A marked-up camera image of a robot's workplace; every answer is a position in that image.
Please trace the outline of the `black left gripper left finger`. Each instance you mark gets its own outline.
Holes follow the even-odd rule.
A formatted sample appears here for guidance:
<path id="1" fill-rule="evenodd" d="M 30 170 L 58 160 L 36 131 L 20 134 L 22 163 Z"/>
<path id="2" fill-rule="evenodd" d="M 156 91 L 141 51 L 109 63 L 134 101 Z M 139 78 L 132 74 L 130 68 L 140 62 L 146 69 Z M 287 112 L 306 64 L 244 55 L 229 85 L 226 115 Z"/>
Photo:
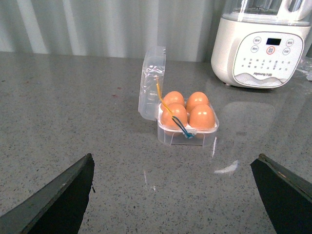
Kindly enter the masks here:
<path id="1" fill-rule="evenodd" d="M 86 154 L 0 218 L 2 234 L 77 234 L 93 190 L 95 163 Z"/>

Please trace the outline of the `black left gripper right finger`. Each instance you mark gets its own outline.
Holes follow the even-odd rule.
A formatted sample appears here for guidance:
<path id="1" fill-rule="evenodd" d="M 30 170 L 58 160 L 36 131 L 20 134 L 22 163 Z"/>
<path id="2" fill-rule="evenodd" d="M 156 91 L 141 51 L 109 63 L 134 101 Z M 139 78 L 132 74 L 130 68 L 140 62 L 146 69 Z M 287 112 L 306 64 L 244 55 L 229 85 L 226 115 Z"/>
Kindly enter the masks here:
<path id="1" fill-rule="evenodd" d="M 278 234 L 312 232 L 312 184 L 265 154 L 251 163 L 261 200 Z"/>

